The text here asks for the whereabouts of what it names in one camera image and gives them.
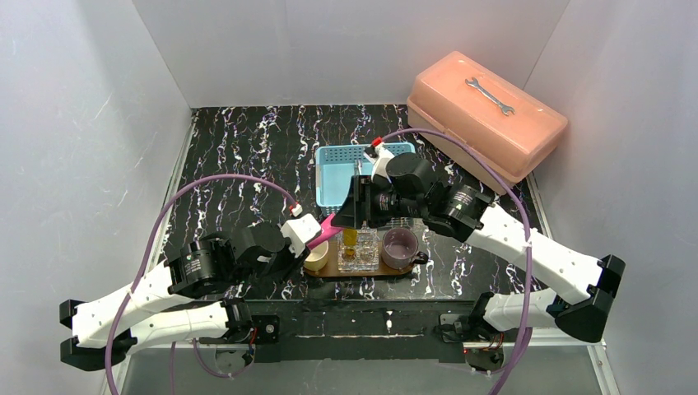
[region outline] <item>wrench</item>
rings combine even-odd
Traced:
[[[472,81],[468,81],[468,79],[466,78],[466,79],[465,79],[465,83],[468,84],[469,86],[472,86],[473,88],[477,89],[478,91],[480,91],[480,93],[482,93],[487,99],[492,100],[492,102],[493,102],[494,104],[499,105],[499,106],[500,106],[500,109],[502,110],[502,113],[503,113],[504,115],[506,115],[507,117],[509,116],[509,112],[511,112],[512,114],[516,114],[516,111],[514,110],[514,107],[510,107],[510,106],[508,106],[508,105],[505,105],[505,104],[502,103],[499,99],[497,99],[496,97],[494,97],[494,96],[492,95],[492,93],[486,91],[485,88],[483,88],[482,86],[480,86],[480,83],[477,82],[477,78],[473,77],[473,78],[472,78]]]

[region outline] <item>blue basket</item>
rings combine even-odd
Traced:
[[[347,199],[356,160],[361,159],[361,174],[370,175],[373,165],[364,157],[367,146],[321,146],[315,152],[315,201],[325,216],[339,211]],[[386,142],[385,146],[396,156],[415,151],[410,142]]]

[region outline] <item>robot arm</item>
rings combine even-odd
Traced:
[[[524,227],[493,198],[467,185],[444,184],[417,154],[393,157],[382,142],[366,148],[375,163],[371,176],[353,176],[347,200],[332,225],[387,225],[396,217],[421,218],[438,235],[490,251],[526,270]],[[550,289],[531,294],[528,319],[572,337],[598,342],[616,296],[625,263],[577,253],[532,231],[533,272]],[[471,327],[503,332],[519,325],[523,295],[482,294],[468,318]]]
[[[243,300],[225,300],[200,309],[163,312],[255,277],[286,278],[309,254],[306,244],[320,232],[312,215],[216,232],[185,245],[181,256],[146,273],[116,329],[112,362],[155,344],[196,337],[230,339],[252,327]],[[60,322],[72,330],[61,343],[61,361],[83,370],[105,367],[105,346],[114,316],[131,284],[98,300],[66,300]]]

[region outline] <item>pink brush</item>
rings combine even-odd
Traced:
[[[334,236],[337,233],[342,231],[343,228],[337,228],[336,226],[332,226],[332,219],[333,218],[334,218],[334,213],[330,214],[325,219],[325,221],[323,221],[323,223],[320,224],[320,227],[323,229],[323,233],[321,233],[317,239],[314,239],[310,243],[308,243],[309,249],[314,249],[315,247],[321,245],[321,243],[323,243],[324,241],[331,239],[332,236]]]

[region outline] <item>marble pattern table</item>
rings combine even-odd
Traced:
[[[314,152],[320,146],[369,143],[408,128],[404,105],[305,105],[198,109],[179,181],[183,186],[206,175],[251,174],[269,179],[314,210]],[[444,179],[485,188],[470,174],[418,136],[404,138],[432,162]],[[526,182],[514,188],[532,226],[540,227]],[[501,206],[519,216],[508,197]],[[175,258],[183,244],[216,230],[260,221],[278,223],[287,202],[276,191],[240,182],[216,182],[182,197],[170,218],[163,254]],[[523,273],[497,256],[467,244],[418,230],[430,261],[412,274],[380,280],[367,277],[330,281],[301,270],[286,283],[243,283],[228,291],[250,299],[475,300],[482,292],[523,291]],[[534,281],[534,290],[544,287]]]

